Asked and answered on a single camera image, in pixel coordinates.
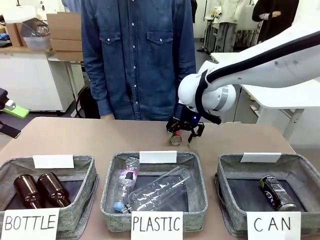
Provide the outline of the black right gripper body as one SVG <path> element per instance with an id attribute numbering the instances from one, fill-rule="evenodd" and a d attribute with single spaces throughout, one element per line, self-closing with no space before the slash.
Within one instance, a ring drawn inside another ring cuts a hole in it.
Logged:
<path id="1" fill-rule="evenodd" d="M 186 105 L 177 103 L 174 109 L 173 118 L 181 125 L 193 126 L 200 122 L 201 116 Z"/>

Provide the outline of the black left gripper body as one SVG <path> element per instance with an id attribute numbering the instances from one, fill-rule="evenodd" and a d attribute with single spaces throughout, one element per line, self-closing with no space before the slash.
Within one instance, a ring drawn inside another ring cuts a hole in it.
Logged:
<path id="1" fill-rule="evenodd" d="M 8 102 L 8 92 L 3 89 L 0 88 L 0 109 L 4 109 L 6 106 L 6 103 Z"/>

